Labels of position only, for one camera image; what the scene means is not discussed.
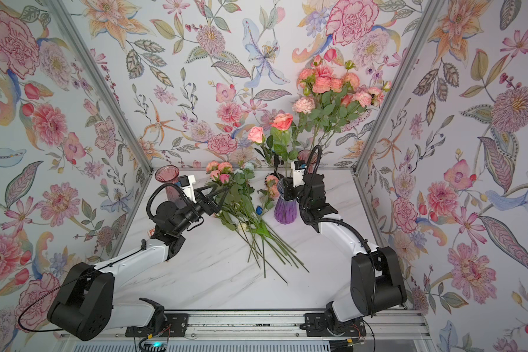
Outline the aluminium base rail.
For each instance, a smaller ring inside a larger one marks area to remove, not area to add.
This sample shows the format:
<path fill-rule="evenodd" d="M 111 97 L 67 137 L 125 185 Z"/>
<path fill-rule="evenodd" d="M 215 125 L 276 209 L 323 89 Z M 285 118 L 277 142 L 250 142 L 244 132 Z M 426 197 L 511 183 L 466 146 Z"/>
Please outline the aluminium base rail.
<path fill-rule="evenodd" d="M 55 351 L 435 351 L 417 311 L 393 308 L 329 332 L 318 311 L 171 311 L 157 337 L 132 328 L 107 330 L 82 342 L 57 333 Z"/>

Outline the pink rose spray stem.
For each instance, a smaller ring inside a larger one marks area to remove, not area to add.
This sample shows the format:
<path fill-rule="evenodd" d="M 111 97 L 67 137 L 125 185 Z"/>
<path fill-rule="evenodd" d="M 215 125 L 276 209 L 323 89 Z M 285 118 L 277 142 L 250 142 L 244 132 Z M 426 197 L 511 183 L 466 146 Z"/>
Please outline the pink rose spray stem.
<path fill-rule="evenodd" d="M 280 197 L 278 190 L 279 179 L 274 174 L 269 174 L 264 180 L 264 188 L 258 191 L 261 207 L 264 211 L 270 211 Z"/>

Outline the large pink rose stem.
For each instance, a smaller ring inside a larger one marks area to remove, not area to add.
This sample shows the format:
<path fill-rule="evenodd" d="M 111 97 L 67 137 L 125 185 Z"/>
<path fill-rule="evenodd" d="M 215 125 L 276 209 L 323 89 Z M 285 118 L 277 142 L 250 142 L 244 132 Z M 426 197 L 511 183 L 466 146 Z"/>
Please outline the large pink rose stem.
<path fill-rule="evenodd" d="M 248 139 L 257 145 L 257 152 L 265 159 L 265 162 L 277 173 L 280 160 L 273 150 L 272 136 L 266 136 L 262 127 L 252 127 L 249 130 Z"/>

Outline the coral pink rose stem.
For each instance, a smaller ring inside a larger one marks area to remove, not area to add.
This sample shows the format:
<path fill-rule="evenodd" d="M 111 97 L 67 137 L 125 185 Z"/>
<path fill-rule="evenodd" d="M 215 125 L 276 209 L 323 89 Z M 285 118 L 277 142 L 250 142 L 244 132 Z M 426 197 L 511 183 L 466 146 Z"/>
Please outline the coral pink rose stem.
<path fill-rule="evenodd" d="M 285 177 L 291 177 L 292 162 L 296 161 L 298 128 L 292 114 L 278 114 L 271 125 L 272 151 L 279 159 Z"/>

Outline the pink flower bouquet green stems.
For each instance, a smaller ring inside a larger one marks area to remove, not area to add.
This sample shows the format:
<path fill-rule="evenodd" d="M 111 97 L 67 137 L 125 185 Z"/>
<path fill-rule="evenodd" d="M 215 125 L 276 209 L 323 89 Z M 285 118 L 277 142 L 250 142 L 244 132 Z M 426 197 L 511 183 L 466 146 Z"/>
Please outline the pink flower bouquet green stems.
<path fill-rule="evenodd" d="M 221 224 L 236 233 L 249 247 L 247 261 L 254 262 L 264 275 L 269 271 L 279 275 L 268 259 L 271 255 L 283 265 L 305 269 L 296 250 L 272 229 L 264 216 L 269 211 L 261 207 L 258 191 L 252 181 L 256 178 L 255 167 L 246 162 L 240 167 L 231 163 L 211 161 L 206 167 L 208 185 L 228 187 L 229 193 L 223 209 L 216 215 Z"/>

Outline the red glass vase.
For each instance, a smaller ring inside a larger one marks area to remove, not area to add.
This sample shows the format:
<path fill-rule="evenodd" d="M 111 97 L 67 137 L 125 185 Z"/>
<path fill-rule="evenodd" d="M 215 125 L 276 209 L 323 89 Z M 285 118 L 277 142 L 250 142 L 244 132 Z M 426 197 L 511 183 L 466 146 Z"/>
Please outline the red glass vase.
<path fill-rule="evenodd" d="M 301 150 L 297 156 L 296 171 L 314 173 L 315 167 L 318 163 L 318 154 L 314 153 L 312 158 L 309 157 L 311 150 Z"/>

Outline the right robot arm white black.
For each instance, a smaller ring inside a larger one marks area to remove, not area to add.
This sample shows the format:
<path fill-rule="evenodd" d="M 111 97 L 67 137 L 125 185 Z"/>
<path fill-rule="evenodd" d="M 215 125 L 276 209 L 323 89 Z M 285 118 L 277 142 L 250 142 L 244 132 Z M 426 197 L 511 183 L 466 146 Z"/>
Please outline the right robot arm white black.
<path fill-rule="evenodd" d="M 307 226 L 329 239 L 351 258 L 349 292 L 326 306 L 327 329 L 340 331 L 365 316 L 402 305 L 407 300 L 398 256 L 389 246 L 368 240 L 326 201 L 324 176 L 301 172 L 282 180 L 283 194 L 295 200 Z"/>

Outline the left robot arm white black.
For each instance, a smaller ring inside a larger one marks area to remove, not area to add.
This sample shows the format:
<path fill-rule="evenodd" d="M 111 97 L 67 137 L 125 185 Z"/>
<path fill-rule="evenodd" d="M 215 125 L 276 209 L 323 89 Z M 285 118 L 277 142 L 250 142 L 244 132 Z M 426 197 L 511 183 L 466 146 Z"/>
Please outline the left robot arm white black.
<path fill-rule="evenodd" d="M 162 304 L 147 298 L 116 304 L 114 295 L 133 278 L 174 258 L 186 240 L 183 233 L 201 225 L 204 215 L 218 214 L 228 192 L 227 187 L 218 186 L 159 186 L 146 205 L 146 214 L 155 224 L 151 238 L 98 265 L 75 265 L 49 308 L 48 322 L 82 341 L 107 329 L 138 328 L 149 335 L 165 332 L 170 323 Z"/>

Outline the pale pink carnation stem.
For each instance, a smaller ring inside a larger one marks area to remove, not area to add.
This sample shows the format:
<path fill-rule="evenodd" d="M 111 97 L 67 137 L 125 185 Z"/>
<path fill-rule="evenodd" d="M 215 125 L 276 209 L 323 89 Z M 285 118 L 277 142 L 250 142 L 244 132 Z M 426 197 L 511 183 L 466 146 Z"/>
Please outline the pale pink carnation stem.
<path fill-rule="evenodd" d="M 312 147 L 315 144 L 318 130 L 315 127 L 315 121 L 310 117 L 310 114 L 315 109 L 315 107 L 315 98 L 312 96 L 304 96 L 299 98 L 299 100 L 293 104 L 293 111 L 295 111 L 299 116 L 298 121 L 293 119 L 292 126 L 290 127 L 290 131 L 292 133 L 292 148 L 294 150 L 300 148 L 300 146 Z M 303 133 L 304 131 L 311 133 L 312 137 L 310 141 L 305 139 L 304 142 L 301 143 L 299 142 L 298 138 L 299 134 Z"/>

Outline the smoky pink glass vase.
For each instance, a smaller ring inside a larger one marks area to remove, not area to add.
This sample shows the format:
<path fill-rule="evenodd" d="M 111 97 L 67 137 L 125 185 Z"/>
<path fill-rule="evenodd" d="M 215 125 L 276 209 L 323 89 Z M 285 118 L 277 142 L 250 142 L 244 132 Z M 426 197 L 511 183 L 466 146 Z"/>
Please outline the smoky pink glass vase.
<path fill-rule="evenodd" d="M 173 183 L 177 186 L 184 187 L 188 181 L 186 175 L 181 175 L 179 168 L 174 165 L 167 165 L 161 167 L 155 172 L 155 179 L 159 183 Z M 167 200 L 174 202 L 178 208 L 184 208 L 186 203 L 181 198 L 179 192 L 173 187 L 167 187 L 165 189 Z"/>

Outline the pink rose cluster stem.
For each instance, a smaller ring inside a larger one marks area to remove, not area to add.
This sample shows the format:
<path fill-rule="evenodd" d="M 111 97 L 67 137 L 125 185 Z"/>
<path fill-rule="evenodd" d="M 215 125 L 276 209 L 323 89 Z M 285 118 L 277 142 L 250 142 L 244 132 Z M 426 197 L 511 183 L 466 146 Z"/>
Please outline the pink rose cluster stem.
<path fill-rule="evenodd" d="M 342 105 L 349 83 L 335 74 L 322 57 L 316 57 L 299 73 L 298 86 L 302 96 L 293 103 L 293 111 L 299 116 L 297 132 L 310 135 L 311 147 L 325 145 L 345 119 L 347 111 Z"/>

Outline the purple blue glass vase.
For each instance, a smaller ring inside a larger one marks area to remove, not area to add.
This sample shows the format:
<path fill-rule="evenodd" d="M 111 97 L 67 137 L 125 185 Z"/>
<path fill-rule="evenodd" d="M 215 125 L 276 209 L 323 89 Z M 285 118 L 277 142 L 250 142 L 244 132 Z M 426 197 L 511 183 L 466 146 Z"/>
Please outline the purple blue glass vase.
<path fill-rule="evenodd" d="M 282 178 L 277 190 L 280 194 L 274 208 L 274 218 L 280 224 L 292 224 L 298 216 L 299 204 L 294 193 L 293 179 L 291 177 Z"/>

